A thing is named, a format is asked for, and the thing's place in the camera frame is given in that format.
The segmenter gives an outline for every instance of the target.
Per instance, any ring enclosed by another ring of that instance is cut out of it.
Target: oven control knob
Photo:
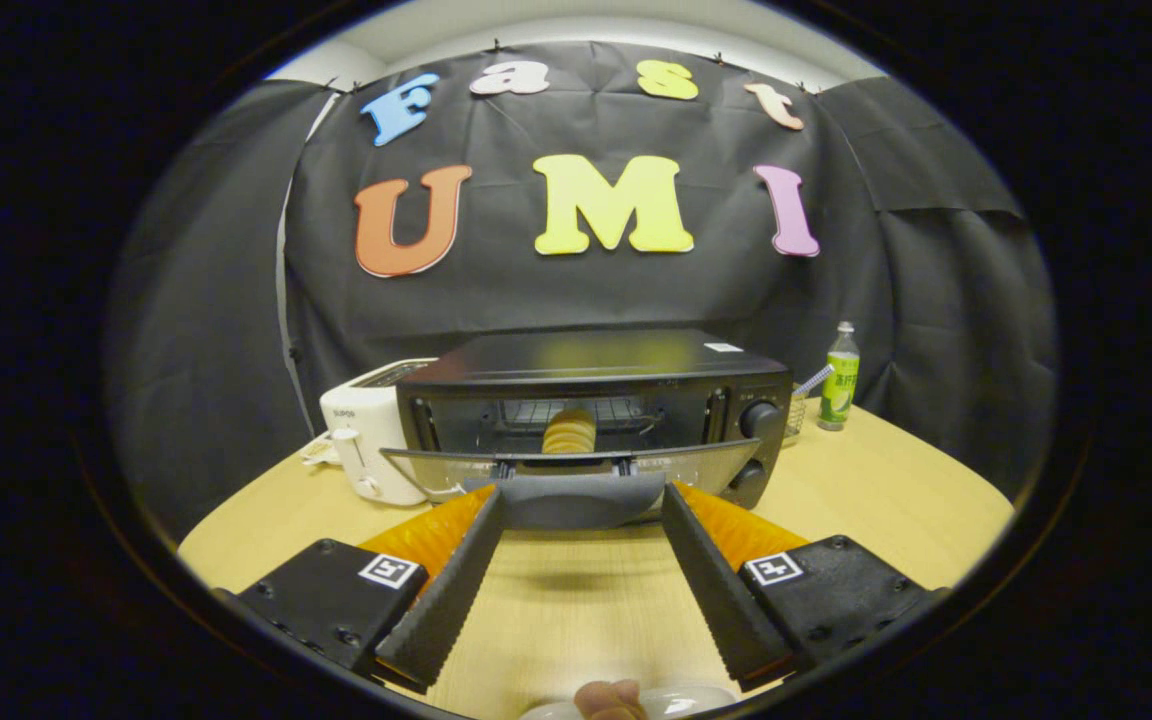
[[[758,460],[750,460],[745,463],[744,468],[741,468],[735,478],[732,478],[730,483],[727,483],[727,488],[740,488],[742,484],[751,483],[759,484],[763,479],[767,478],[767,470],[763,469],[763,463]]]
[[[785,414],[780,407],[760,400],[753,406],[746,407],[745,411],[740,415],[740,432],[744,433],[745,437],[772,437],[776,433],[776,425],[781,424],[782,418],[785,418]]]

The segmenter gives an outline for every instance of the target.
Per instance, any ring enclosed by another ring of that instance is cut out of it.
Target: screw
[[[362,644],[362,638],[356,632],[349,632],[349,628],[338,628],[338,641],[351,647],[357,647]]]

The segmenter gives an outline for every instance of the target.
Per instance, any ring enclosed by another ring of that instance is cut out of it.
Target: white toaster
[[[380,455],[380,448],[407,447],[394,382],[433,361],[435,357],[400,359],[340,384],[319,397],[328,424],[325,438],[332,441],[339,464],[358,495],[387,505],[425,502],[425,493]]]

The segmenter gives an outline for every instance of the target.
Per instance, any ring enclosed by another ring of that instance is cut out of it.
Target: wooden table
[[[1006,498],[859,407],[842,432],[818,429],[814,402],[755,511],[810,541],[851,536],[924,588],[963,578],[1011,517]],[[179,556],[210,588],[237,593],[316,539],[362,543],[427,508],[370,503],[339,468],[293,456],[203,520]],[[438,683],[425,696],[397,692],[462,715],[513,719],[570,700],[598,679],[750,696],[727,679],[659,525],[507,530]]]

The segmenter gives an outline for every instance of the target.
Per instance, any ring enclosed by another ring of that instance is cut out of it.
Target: blue letter
[[[433,100],[434,97],[424,86],[434,85],[435,82],[438,82],[435,74],[425,73],[419,78],[408,82],[396,90],[391,90],[387,94],[381,94],[362,106],[362,111],[371,114],[371,119],[376,121],[376,129],[380,131],[376,136],[377,147],[424,122],[425,113],[419,111],[412,113],[411,108],[426,108],[429,106],[429,101]]]

